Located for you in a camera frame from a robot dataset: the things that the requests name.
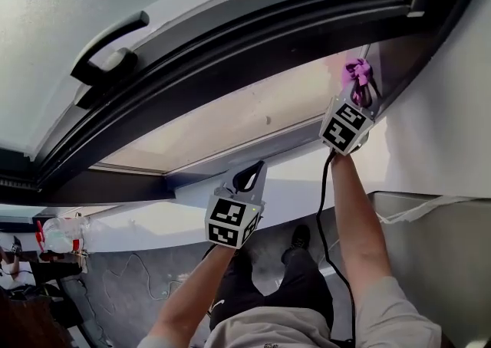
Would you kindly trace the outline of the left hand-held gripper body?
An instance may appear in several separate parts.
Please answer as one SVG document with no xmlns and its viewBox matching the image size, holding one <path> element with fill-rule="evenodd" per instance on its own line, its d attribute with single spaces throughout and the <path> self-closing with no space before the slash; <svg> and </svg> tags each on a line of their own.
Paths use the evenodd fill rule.
<svg viewBox="0 0 491 348">
<path fill-rule="evenodd" d="M 258 228 L 265 202 L 245 202 L 239 192 L 218 188 L 209 198 L 205 215 L 206 240 L 240 249 Z"/>
</svg>

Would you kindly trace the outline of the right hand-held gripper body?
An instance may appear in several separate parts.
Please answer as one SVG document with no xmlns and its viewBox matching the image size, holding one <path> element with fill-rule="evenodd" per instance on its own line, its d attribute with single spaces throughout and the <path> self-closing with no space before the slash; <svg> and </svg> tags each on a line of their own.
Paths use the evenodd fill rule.
<svg viewBox="0 0 491 348">
<path fill-rule="evenodd" d="M 349 97 L 334 96 L 322 121 L 319 137 L 323 144 L 346 156 L 367 140 L 373 126 L 371 111 L 356 106 Z"/>
</svg>

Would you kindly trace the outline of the purple cloth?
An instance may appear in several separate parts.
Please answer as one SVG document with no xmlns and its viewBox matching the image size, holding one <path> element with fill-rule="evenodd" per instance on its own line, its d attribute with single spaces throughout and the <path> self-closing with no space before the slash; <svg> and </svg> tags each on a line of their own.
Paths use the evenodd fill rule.
<svg viewBox="0 0 491 348">
<path fill-rule="evenodd" d="M 372 69 L 364 58 L 348 61 L 341 72 L 343 90 L 348 90 L 351 100 L 359 107 L 367 108 L 372 103 L 369 84 Z"/>
</svg>

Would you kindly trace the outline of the clear window glass pane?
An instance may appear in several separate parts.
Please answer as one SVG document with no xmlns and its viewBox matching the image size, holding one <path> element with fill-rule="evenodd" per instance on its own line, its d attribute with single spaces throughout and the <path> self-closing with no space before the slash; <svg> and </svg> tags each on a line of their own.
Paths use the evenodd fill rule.
<svg viewBox="0 0 491 348">
<path fill-rule="evenodd" d="M 341 89 L 352 48 L 250 84 L 166 123 L 96 163 L 97 168 L 171 173 L 321 117 Z"/>
</svg>

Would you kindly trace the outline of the person's left forearm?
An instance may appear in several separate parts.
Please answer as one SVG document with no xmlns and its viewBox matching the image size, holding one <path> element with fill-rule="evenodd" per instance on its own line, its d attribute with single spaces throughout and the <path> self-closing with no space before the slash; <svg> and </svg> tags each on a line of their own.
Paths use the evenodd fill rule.
<svg viewBox="0 0 491 348">
<path fill-rule="evenodd" d="M 233 248 L 215 246 L 167 299 L 149 335 L 162 337 L 176 348 L 187 348 L 234 253 Z"/>
</svg>

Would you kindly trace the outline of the person's right forearm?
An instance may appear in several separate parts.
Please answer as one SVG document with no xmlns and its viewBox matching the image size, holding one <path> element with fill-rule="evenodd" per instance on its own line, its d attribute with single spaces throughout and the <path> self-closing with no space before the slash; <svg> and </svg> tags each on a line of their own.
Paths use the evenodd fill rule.
<svg viewBox="0 0 491 348">
<path fill-rule="evenodd" d="M 331 175 L 341 257 L 358 306 L 371 285 L 391 276 L 386 242 L 352 158 L 333 158 Z"/>
</svg>

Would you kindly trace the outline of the person's black right shoe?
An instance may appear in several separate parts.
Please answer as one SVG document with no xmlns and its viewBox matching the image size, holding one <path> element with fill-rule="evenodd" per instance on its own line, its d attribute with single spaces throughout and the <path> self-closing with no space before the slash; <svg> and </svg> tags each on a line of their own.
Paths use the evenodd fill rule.
<svg viewBox="0 0 491 348">
<path fill-rule="evenodd" d="M 307 225 L 298 225 L 293 234 L 290 249 L 308 250 L 311 241 L 311 231 Z"/>
</svg>

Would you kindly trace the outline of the white window sill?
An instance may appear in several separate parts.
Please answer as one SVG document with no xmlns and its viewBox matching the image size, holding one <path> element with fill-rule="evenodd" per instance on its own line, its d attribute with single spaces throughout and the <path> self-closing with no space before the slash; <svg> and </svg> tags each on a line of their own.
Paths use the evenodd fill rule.
<svg viewBox="0 0 491 348">
<path fill-rule="evenodd" d="M 389 156 L 386 129 L 387 121 L 382 120 L 354 155 L 368 192 L 384 181 Z M 317 211 L 327 154 L 327 147 L 315 142 L 268 162 L 260 229 Z M 171 201 L 132 203 L 94 213 L 84 236 L 85 249 L 90 253 L 139 251 L 202 242 L 206 206 L 220 182 L 216 177 L 182 187 Z"/>
</svg>

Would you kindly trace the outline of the person's black trousers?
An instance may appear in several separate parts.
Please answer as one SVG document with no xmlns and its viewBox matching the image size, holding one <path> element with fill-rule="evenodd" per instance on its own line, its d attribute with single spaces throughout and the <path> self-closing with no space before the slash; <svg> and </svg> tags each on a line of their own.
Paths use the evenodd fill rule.
<svg viewBox="0 0 491 348">
<path fill-rule="evenodd" d="M 328 327 L 333 326 L 331 292 L 310 253 L 304 248 L 287 250 L 282 256 L 285 274 L 278 290 L 263 295 L 252 282 L 252 261 L 245 251 L 232 258 L 220 282 L 210 325 L 256 307 L 307 308 L 320 313 Z"/>
</svg>

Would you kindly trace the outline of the white loose tape strip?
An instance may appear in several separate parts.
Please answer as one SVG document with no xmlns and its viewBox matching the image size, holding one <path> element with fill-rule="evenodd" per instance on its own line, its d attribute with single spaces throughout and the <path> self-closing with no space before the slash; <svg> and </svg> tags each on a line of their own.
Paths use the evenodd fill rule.
<svg viewBox="0 0 491 348">
<path fill-rule="evenodd" d="M 427 201 L 415 208 L 408 209 L 403 212 L 399 212 L 395 215 L 391 215 L 388 217 L 384 217 L 382 215 L 377 214 L 379 221 L 386 225 L 395 224 L 398 222 L 413 222 L 419 218 L 424 217 L 425 215 L 432 212 L 434 209 L 452 205 L 461 202 L 467 202 L 470 199 L 467 197 L 449 197 L 449 196 L 441 196 L 430 201 Z"/>
</svg>

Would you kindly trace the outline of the clear plastic bottle red label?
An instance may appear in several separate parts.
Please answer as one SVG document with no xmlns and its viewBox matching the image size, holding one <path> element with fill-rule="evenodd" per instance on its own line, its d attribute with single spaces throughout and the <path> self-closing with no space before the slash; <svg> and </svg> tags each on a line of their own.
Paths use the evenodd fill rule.
<svg viewBox="0 0 491 348">
<path fill-rule="evenodd" d="M 90 227 L 87 218 L 76 215 L 73 218 L 50 218 L 41 224 L 37 221 L 36 241 L 43 252 L 57 254 L 84 250 L 84 234 Z"/>
</svg>

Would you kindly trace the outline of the beige tall cabinet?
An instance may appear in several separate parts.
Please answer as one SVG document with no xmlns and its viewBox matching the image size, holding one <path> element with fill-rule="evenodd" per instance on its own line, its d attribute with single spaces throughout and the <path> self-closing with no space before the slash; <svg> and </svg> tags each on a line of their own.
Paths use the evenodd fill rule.
<svg viewBox="0 0 491 348">
<path fill-rule="evenodd" d="M 394 276 L 453 344 L 491 338 L 491 199 L 383 226 Z"/>
</svg>

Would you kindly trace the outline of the person's grey sweatshirt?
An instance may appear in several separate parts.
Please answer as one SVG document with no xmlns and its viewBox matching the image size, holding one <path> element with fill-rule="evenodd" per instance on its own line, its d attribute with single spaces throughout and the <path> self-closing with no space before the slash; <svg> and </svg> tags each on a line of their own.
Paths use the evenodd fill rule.
<svg viewBox="0 0 491 348">
<path fill-rule="evenodd" d="M 440 326 L 419 314 L 397 280 L 371 285 L 357 310 L 355 348 L 441 348 Z M 307 308 L 257 307 L 220 322 L 203 348 L 343 348 L 320 313 Z"/>
</svg>

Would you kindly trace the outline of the black window frame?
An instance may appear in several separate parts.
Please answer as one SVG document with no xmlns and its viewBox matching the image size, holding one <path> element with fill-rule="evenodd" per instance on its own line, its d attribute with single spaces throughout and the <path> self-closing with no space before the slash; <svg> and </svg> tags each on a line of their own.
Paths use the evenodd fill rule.
<svg viewBox="0 0 491 348">
<path fill-rule="evenodd" d="M 71 114 L 29 162 L 0 151 L 0 203 L 109 205 L 173 199 L 225 172 L 216 153 L 181 168 L 102 166 L 101 160 L 191 111 L 256 81 L 351 48 L 409 43 L 415 62 L 383 98 L 389 106 L 453 30 L 470 0 L 281 0 L 241 10 L 231 0 L 126 53 L 88 109 Z"/>
</svg>

